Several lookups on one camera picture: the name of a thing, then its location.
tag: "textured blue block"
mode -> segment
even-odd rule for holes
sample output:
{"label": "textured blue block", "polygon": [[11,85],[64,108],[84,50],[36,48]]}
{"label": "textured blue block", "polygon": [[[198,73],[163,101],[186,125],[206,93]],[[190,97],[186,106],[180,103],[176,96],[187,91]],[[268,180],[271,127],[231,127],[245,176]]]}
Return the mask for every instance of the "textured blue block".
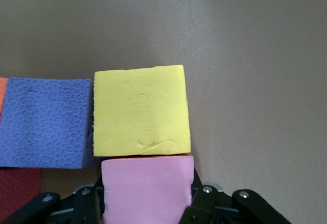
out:
{"label": "textured blue block", "polygon": [[92,151],[89,79],[9,78],[0,122],[0,167],[78,169]]}

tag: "yellow square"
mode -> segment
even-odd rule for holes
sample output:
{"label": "yellow square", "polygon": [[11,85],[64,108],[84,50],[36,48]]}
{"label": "yellow square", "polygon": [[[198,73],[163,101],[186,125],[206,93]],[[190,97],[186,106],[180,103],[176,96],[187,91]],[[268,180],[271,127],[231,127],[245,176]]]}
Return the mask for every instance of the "yellow square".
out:
{"label": "yellow square", "polygon": [[182,65],[95,72],[94,156],[191,152]]}

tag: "gray table surface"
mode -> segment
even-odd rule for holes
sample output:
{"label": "gray table surface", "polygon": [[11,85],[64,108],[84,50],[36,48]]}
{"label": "gray table surface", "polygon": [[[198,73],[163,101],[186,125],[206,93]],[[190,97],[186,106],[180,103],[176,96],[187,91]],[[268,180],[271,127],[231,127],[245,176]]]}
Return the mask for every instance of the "gray table surface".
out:
{"label": "gray table surface", "polygon": [[[0,0],[0,76],[171,64],[202,179],[327,223],[327,0]],[[44,170],[42,189],[97,174]]]}

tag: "foam block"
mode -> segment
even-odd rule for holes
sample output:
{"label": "foam block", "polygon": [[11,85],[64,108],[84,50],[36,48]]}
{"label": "foam block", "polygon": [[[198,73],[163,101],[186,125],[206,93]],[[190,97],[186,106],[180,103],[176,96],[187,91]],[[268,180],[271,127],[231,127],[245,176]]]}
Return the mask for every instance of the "foam block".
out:
{"label": "foam block", "polygon": [[0,122],[0,166],[82,168],[92,156],[89,79],[9,78]]}
{"label": "foam block", "polygon": [[0,77],[0,116],[1,116],[1,110],[2,110],[2,103],[3,103],[4,97],[5,97],[7,82],[8,82],[7,78]]}
{"label": "foam block", "polygon": [[193,174],[189,155],[103,161],[103,224],[179,223],[191,204]]}
{"label": "foam block", "polygon": [[0,169],[0,222],[40,192],[40,169]]}
{"label": "foam block", "polygon": [[190,151],[182,65],[95,72],[95,156]]}

